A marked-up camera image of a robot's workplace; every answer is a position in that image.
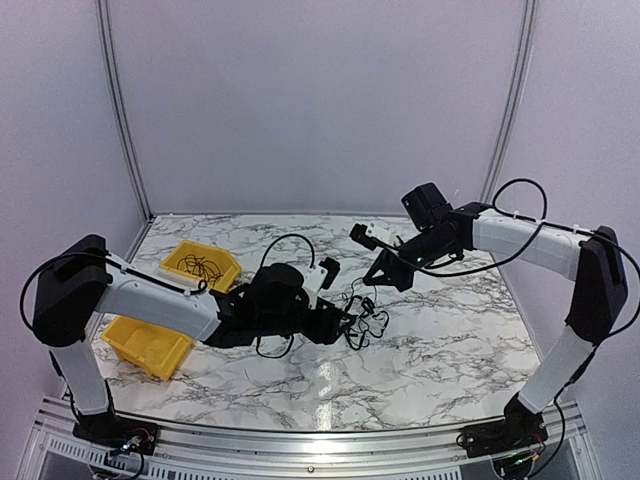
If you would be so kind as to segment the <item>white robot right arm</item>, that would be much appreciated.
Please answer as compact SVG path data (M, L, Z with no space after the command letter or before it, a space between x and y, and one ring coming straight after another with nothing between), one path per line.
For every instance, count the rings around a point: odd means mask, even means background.
M597 348L618 334L615 323L628 298L624 261L614 230L583 230L548 222L545 216L508 213L495 203L471 202L454 208L437 186L427 183L402 202L418 233L403 241L374 223L355 225L350 237L381 252L364 277L368 286L403 292L422 273L444 277L442 267L465 252L481 251L503 266L514 260L555 272L574 284L565 325L553 348L504 410L495 438L515 448L534 431L531 415L540 413L574 383Z

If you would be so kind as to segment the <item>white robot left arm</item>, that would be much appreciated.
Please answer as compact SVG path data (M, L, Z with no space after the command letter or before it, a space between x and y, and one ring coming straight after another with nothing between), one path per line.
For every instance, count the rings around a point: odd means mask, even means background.
M144 321L219 349L296 335L331 345L355 322L320 296L339 270L332 258L307 272L272 263L228 293L210 290L206 282L189 289L134 268L109 252L103 237L88 235L30 274L25 284L36 288L35 304L22 320L51 352L89 431L116 445L126 436L126 423L112 412L107 384L84 338L94 314Z

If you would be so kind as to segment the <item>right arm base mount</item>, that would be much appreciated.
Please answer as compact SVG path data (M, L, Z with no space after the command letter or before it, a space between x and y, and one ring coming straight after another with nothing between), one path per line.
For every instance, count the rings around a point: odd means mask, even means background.
M532 412L515 395L504 407L502 419L463 427L456 444L469 458L476 458L540 446L547 439L542 412Z

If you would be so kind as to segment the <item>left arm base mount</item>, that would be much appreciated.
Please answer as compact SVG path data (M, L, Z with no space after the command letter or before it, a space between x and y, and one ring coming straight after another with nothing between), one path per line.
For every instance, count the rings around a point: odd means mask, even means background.
M159 426L156 423L121 417L111 411L96 415L82 414L73 428L73 436L88 442L117 449L134 437L140 438L135 447L143 455L152 455L156 448Z

